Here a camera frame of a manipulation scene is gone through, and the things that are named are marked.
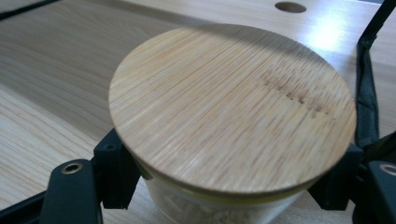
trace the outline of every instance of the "black strap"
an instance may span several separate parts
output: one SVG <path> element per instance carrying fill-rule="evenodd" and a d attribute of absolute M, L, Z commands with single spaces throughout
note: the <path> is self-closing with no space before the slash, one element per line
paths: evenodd
<path fill-rule="evenodd" d="M 10 17 L 13 17 L 13 16 L 16 16 L 16 15 L 19 15 L 19 14 L 21 14 L 23 12 L 30 11 L 30 10 L 35 9 L 37 7 L 43 7 L 43 6 L 45 6 L 45 5 L 49 4 L 49 3 L 53 3 L 53 2 L 57 2 L 57 1 L 59 1 L 59 0 L 45 0 L 45 1 L 37 2 L 37 3 L 33 3 L 32 5 L 29 5 L 29 6 L 26 6 L 26 7 L 20 7 L 20 8 L 17 8 L 15 10 L 2 12 L 2 13 L 0 13 L 0 21 L 1 20 L 5 20 L 5 19 L 10 18 Z"/>
<path fill-rule="evenodd" d="M 358 122 L 355 144 L 365 149 L 379 139 L 378 104 L 370 59 L 370 47 L 385 20 L 396 7 L 396 0 L 385 0 L 375 13 L 358 42 L 356 109 Z"/>

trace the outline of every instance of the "jar contents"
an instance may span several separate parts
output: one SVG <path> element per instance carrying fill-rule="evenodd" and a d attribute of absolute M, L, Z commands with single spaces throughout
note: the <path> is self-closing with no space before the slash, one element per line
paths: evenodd
<path fill-rule="evenodd" d="M 260 204 L 212 202 L 174 189 L 156 178 L 146 180 L 148 192 L 165 224 L 257 224 L 268 223 L 302 193 Z"/>

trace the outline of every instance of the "metal screw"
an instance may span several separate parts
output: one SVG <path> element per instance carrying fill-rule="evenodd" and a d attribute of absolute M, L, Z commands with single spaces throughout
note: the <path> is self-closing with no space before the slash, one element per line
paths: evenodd
<path fill-rule="evenodd" d="M 79 170 L 82 169 L 82 164 L 79 162 L 73 162 L 70 164 L 67 164 L 63 169 L 62 169 L 62 174 L 64 175 L 71 175 L 74 174 L 76 172 L 78 172 Z"/>
<path fill-rule="evenodd" d="M 379 165 L 382 171 L 388 173 L 389 175 L 396 175 L 396 166 L 389 164 L 381 164 Z"/>

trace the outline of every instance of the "jar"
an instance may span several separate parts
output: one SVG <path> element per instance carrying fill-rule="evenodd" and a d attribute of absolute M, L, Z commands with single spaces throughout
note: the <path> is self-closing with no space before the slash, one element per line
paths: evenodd
<path fill-rule="evenodd" d="M 155 36 L 120 64 L 115 128 L 164 223 L 267 223 L 344 155 L 356 124 L 341 76 L 261 29 Z"/>

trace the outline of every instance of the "bamboo lid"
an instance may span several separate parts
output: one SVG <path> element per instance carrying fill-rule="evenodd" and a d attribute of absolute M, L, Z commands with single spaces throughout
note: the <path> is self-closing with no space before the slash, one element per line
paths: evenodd
<path fill-rule="evenodd" d="M 344 155 L 354 100 L 320 56 L 230 24 L 151 38 L 120 64 L 115 128 L 148 169 L 183 188 L 248 196 L 292 190 Z"/>

